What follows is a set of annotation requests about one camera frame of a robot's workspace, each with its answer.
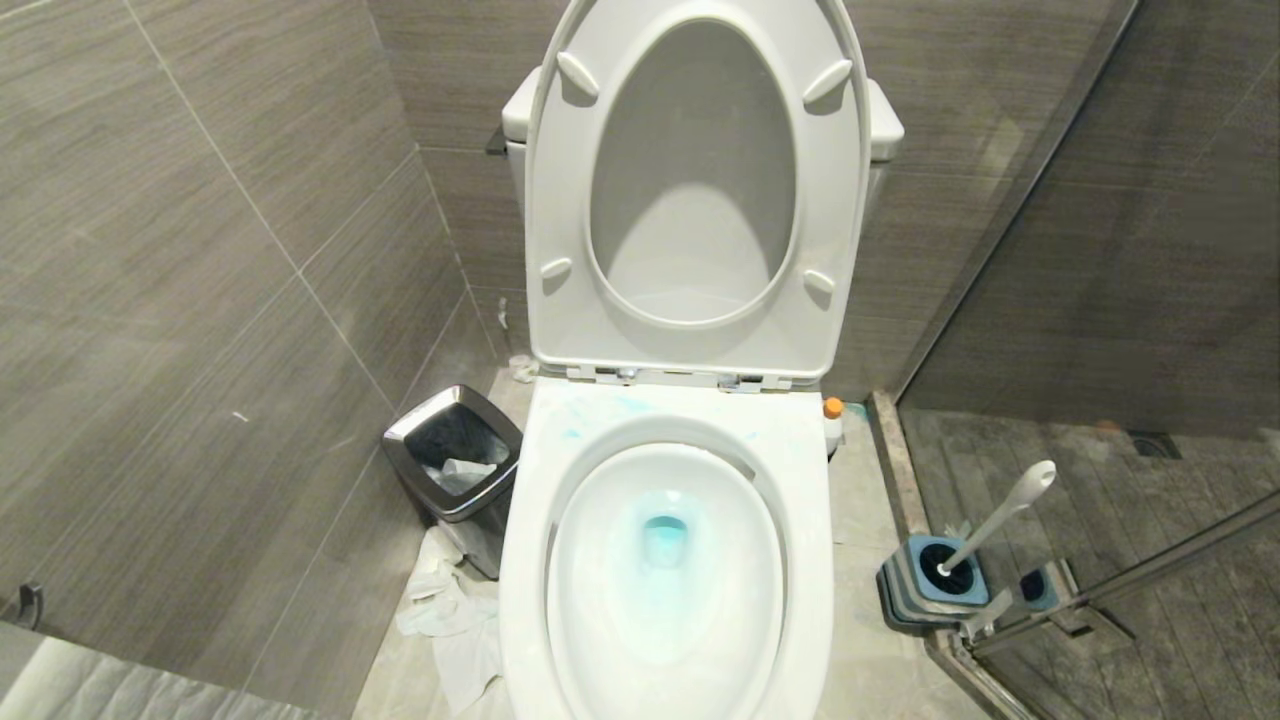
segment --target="toilet brush handle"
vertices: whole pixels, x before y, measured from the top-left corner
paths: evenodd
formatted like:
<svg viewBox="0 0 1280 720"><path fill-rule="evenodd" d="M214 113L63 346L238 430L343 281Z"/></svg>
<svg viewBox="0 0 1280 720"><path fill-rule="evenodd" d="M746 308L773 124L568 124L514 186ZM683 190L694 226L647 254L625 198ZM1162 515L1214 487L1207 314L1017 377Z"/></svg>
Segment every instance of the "toilet brush handle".
<svg viewBox="0 0 1280 720"><path fill-rule="evenodd" d="M969 536L969 539L965 541L959 552L942 564L942 574L951 573L956 565L964 562L966 557L977 552L982 543L1005 524L1005 520L1036 502L1039 496L1044 495L1048 486L1053 484L1055 478L1057 478L1057 465L1052 460L1042 460L1028 468L1023 473L1023 477L1018 479L1018 483L1014 484L1014 489L1009 491L1009 497L1000 503L1000 507L987 518L987 521L978 528L978 532Z"/></svg>

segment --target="orange cap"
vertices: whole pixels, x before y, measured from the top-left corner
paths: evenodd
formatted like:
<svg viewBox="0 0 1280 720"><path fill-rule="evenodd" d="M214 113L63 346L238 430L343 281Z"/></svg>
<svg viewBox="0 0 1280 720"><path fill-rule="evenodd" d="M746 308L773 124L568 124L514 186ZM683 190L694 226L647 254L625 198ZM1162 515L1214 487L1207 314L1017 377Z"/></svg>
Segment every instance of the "orange cap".
<svg viewBox="0 0 1280 720"><path fill-rule="evenodd" d="M845 411L845 404L838 397L828 397L822 401L822 414L829 420L835 420Z"/></svg>

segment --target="trash can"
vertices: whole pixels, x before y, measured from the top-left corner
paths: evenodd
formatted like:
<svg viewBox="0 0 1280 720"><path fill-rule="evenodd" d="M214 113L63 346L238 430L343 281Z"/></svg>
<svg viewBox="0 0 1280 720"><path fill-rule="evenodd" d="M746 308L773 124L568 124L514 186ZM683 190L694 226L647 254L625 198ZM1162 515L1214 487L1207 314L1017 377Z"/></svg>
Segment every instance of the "trash can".
<svg viewBox="0 0 1280 720"><path fill-rule="evenodd" d="M383 434L401 480L492 580L502 565L521 438L502 410L467 386L435 395Z"/></svg>

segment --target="floor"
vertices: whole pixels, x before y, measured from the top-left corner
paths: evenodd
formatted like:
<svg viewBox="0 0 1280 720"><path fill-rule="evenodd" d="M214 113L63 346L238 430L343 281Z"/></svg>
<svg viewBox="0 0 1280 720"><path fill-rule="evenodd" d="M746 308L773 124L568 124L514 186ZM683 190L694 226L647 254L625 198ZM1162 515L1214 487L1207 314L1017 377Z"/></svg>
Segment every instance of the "floor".
<svg viewBox="0 0 1280 720"><path fill-rule="evenodd" d="M1143 457L1115 428L904 410L934 529L974 527L1018 473L1052 459L1057 482L979 551L995 587L1066 557L1082 587L1149 557L1280 488L1280 443L1174 437L1181 460ZM1280 716L1280 533L1105 609L1137 638L1080 656L1048 633L992 657L1052 717Z"/></svg>
<svg viewBox="0 0 1280 720"><path fill-rule="evenodd" d="M521 428L531 386L499 373L489 396ZM870 427L860 409L845 418L845 446L831 464L832 533L836 565L836 620L831 666L817 720L948 719L987 715L924 653L920 641L884 628L874 573L896 548ZM470 592L495 592L492 583L471 583ZM357 719L448 719L436 687L431 639L403 637L388 628L383 647L356 706ZM502 679L490 684L463 720L513 717Z"/></svg>

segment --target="toilet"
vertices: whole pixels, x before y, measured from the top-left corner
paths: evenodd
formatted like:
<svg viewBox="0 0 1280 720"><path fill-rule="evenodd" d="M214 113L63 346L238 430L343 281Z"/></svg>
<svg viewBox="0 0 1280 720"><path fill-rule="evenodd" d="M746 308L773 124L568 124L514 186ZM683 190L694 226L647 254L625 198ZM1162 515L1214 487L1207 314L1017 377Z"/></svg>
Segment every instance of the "toilet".
<svg viewBox="0 0 1280 720"><path fill-rule="evenodd" d="M849 15L573 0L503 132L541 363L502 556L516 716L813 717L818 382L904 135Z"/></svg>

